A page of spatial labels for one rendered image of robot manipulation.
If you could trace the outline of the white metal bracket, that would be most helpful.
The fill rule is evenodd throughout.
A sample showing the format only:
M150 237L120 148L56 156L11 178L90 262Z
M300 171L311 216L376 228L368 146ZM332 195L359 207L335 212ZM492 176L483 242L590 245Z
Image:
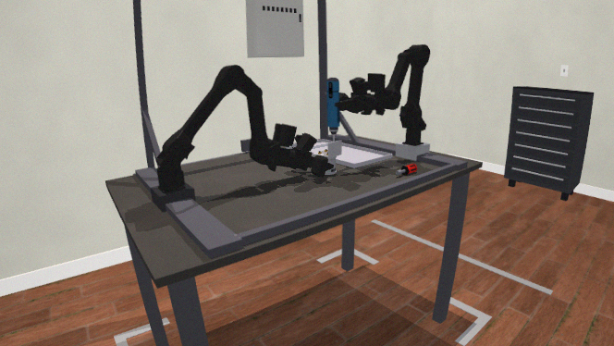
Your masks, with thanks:
M321 154L315 153L313 154L313 156L316 155L321 155L327 158L332 158L338 155L341 155L341 140L335 141L335 142L330 142L328 144L328 151L321 151ZM326 155L328 153L328 155Z

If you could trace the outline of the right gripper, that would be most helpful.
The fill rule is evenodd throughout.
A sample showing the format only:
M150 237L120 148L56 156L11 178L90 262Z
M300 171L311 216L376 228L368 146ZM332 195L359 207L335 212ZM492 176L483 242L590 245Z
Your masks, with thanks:
M307 171L307 168L309 167L309 168L312 168L311 171L315 176L323 177L327 170L334 167L334 165L327 163L328 162L327 157L324 157L321 155L316 155L315 157L313 157L313 156L308 156L306 154L302 154L299 151L294 150L294 149L290 149L290 150L292 150L293 152L293 161L289 167L293 169L299 168L299 169Z

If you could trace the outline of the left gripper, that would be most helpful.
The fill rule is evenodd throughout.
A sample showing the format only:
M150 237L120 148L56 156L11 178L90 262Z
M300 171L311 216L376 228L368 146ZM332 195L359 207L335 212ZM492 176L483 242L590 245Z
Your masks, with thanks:
M375 101L373 96L371 95L371 98L370 95L362 95L362 98L360 98L359 94L352 94L351 97L348 97L345 93L339 93L339 102L335 103L335 106L339 107L340 111L347 110L351 113L358 114L361 112L361 115L371 115Z

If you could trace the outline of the red hand nut driver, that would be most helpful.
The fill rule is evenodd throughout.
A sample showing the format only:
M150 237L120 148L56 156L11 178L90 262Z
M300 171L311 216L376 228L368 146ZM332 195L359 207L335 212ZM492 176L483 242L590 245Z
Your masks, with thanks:
M396 171L396 175L405 175L407 176L408 174L412 173L412 172L416 172L417 171L417 166L415 164L411 164L408 166L402 166L401 170Z

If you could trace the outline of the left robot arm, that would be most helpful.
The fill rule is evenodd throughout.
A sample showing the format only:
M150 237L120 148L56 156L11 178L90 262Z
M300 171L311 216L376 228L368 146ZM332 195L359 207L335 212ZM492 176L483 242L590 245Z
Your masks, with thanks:
M385 109L398 109L401 99L400 89L411 64L407 103L405 106L401 106L399 116L402 128L406 128L406 140L403 143L417 146L424 144L421 142L421 131L425 130L426 124L422 119L422 109L419 104L424 67L429 61L430 49L426 44L417 44L412 45L403 52L408 54L398 54L398 61L386 88L386 74L368 73L368 81L358 77L350 80L350 86L353 91L353 93L350 93L350 96L352 94L359 94L360 98L362 98L362 95L370 94L367 93L367 90L375 93L371 95L375 101L373 110L376 110L375 113L377 115L383 116ZM370 87L372 90L369 90Z

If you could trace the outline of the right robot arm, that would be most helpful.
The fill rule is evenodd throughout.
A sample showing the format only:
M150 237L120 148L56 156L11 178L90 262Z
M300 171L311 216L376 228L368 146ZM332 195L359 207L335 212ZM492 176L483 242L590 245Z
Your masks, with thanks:
M264 120L263 91L242 71L244 72L243 68L238 65L221 68L210 92L203 98L182 128L165 141L163 151L156 157L156 162L160 166L157 168L158 189L162 193L186 189L180 164L185 158L188 159L190 152L195 148L191 145L193 137L222 99L235 89L247 97L252 133L250 140L252 160L269 166L268 168L274 172L276 166L289 167L293 161L293 152L286 147L292 146L294 138L297 146L292 148L302 154L312 156L310 151L317 140L308 133L295 137L297 127L276 123L273 140L268 139ZM285 146L285 148L280 148L280 146Z

